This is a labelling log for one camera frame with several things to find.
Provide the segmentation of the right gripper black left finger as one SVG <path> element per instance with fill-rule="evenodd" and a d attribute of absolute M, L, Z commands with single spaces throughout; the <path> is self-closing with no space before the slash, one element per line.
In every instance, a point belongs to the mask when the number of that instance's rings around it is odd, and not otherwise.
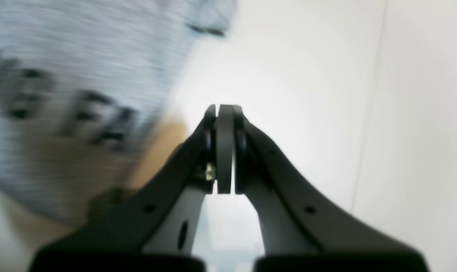
<path fill-rule="evenodd" d="M 213 181 L 208 166 L 222 166 L 222 191 L 230 191 L 233 106 L 209 106 L 201 123 L 162 169 L 130 199 L 75 233 L 44 248 L 47 253 L 190 253 L 200 211 Z"/>

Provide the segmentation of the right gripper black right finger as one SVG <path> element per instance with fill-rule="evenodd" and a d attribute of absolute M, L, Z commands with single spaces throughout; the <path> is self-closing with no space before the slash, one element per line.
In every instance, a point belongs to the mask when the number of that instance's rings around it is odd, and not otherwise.
<path fill-rule="evenodd" d="M 234 106 L 235 191 L 258 214 L 266 253 L 410 253 L 312 186 L 281 149 Z"/>

